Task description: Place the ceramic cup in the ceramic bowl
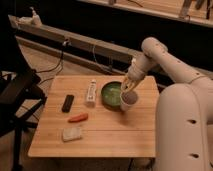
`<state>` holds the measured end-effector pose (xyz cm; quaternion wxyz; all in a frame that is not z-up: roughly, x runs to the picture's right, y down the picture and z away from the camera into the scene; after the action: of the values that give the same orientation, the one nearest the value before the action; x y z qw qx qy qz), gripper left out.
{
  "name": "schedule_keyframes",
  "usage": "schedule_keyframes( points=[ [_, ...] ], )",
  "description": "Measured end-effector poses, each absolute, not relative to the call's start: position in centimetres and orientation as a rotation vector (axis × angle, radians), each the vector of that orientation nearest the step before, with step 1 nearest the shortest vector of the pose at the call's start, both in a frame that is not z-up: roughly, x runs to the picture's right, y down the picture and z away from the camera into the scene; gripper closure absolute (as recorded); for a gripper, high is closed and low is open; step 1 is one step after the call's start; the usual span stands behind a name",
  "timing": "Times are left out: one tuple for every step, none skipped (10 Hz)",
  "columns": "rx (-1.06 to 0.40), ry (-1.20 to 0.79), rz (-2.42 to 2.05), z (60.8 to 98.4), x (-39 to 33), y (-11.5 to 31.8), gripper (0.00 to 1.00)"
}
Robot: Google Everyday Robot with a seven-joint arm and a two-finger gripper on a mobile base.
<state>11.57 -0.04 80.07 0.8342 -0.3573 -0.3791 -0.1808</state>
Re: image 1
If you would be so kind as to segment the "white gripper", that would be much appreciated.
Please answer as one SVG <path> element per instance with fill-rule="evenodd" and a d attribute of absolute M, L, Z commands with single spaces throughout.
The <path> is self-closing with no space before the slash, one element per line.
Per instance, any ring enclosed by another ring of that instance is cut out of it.
<path fill-rule="evenodd" d="M 132 91 L 138 84 L 137 81 L 143 80 L 150 68 L 150 61 L 145 58 L 133 58 L 128 69 L 127 76 L 121 83 L 121 91 Z"/>

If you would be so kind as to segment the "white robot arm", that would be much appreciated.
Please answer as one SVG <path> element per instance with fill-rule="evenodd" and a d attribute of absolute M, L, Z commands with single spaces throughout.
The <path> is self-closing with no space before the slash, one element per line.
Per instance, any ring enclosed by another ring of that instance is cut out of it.
<path fill-rule="evenodd" d="M 171 55 L 154 37 L 144 39 L 141 49 L 121 90 L 135 89 L 155 65 L 173 81 L 157 100 L 154 171 L 211 171 L 207 126 L 213 124 L 213 79 Z"/>

